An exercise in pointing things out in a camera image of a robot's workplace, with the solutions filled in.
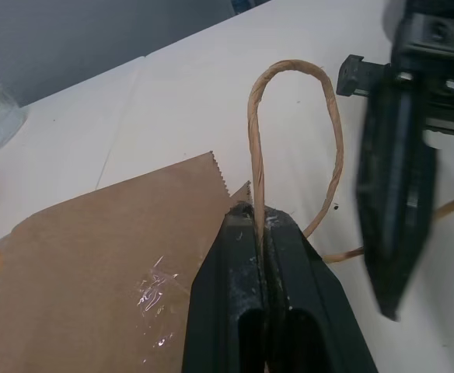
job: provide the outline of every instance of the gray wall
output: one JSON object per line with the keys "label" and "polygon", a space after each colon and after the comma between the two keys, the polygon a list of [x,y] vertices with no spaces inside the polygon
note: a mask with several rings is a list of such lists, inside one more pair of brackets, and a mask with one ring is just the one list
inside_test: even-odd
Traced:
{"label": "gray wall", "polygon": [[0,0],[0,85],[26,105],[231,16],[229,0]]}

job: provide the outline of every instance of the brown paper twine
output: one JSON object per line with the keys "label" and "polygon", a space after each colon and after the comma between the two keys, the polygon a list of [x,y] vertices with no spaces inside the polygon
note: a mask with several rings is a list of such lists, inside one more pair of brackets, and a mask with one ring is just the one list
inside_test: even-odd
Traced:
{"label": "brown paper twine", "polygon": [[[264,158],[261,152],[260,130],[258,127],[258,106],[268,82],[279,72],[282,71],[300,71],[304,74],[317,78],[322,84],[323,94],[326,97],[327,111],[329,112],[330,121],[333,125],[334,137],[336,139],[336,161],[334,163],[333,175],[327,187],[326,198],[322,208],[316,217],[310,222],[309,226],[303,230],[306,238],[315,231],[320,222],[326,216],[327,211],[332,203],[334,193],[343,171],[344,164],[344,144],[343,131],[341,130],[341,119],[336,104],[336,96],[332,83],[327,74],[318,66],[302,60],[284,60],[270,66],[255,82],[251,89],[250,99],[248,100],[248,138],[250,142],[251,167],[253,170],[253,208],[255,218],[255,229],[257,241],[260,247],[264,244],[264,224],[265,224],[265,178],[264,178]],[[436,210],[434,220],[444,218],[454,212],[454,200],[448,202]],[[324,255],[323,261],[326,263],[337,263],[344,260],[360,256],[364,253],[362,247],[347,251],[345,253]]]}

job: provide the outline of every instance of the brown paper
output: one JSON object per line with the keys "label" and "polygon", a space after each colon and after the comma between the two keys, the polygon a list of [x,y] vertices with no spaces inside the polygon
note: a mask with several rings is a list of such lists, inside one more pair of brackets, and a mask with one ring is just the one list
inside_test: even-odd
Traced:
{"label": "brown paper", "polygon": [[27,218],[0,248],[0,372],[180,371],[190,285],[249,198],[208,153]]}

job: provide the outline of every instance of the metal screw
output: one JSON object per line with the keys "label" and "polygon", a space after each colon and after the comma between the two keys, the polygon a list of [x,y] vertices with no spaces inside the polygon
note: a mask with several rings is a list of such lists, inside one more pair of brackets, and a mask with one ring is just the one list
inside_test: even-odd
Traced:
{"label": "metal screw", "polygon": [[450,28],[441,21],[436,21],[431,24],[431,39],[436,43],[445,43],[448,41]]}
{"label": "metal screw", "polygon": [[405,71],[402,71],[401,73],[398,74],[397,76],[398,80],[412,80],[414,77],[412,76],[412,74],[410,72],[405,72]]}
{"label": "metal screw", "polygon": [[454,80],[453,79],[448,79],[445,82],[445,85],[446,85],[446,88],[451,89],[452,91],[454,91]]}

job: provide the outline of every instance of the white table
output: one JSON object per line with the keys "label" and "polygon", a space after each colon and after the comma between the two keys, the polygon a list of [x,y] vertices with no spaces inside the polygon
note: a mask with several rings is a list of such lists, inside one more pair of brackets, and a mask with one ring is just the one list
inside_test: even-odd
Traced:
{"label": "white table", "polygon": [[[273,0],[34,103],[0,150],[0,237],[49,205],[210,150],[236,190],[251,178],[246,102],[258,75],[301,58],[323,66],[335,85],[349,54],[387,62],[383,7],[377,0]],[[320,209],[334,166],[324,103],[317,81],[288,72],[270,83],[260,105],[267,204],[301,226]],[[365,101],[338,104],[346,160],[339,209],[310,239],[320,253],[361,243],[353,181]],[[454,138],[430,140],[444,149],[440,204],[454,197]],[[333,269],[381,373],[454,371],[454,215],[436,225],[400,323],[376,311],[361,259]]]}

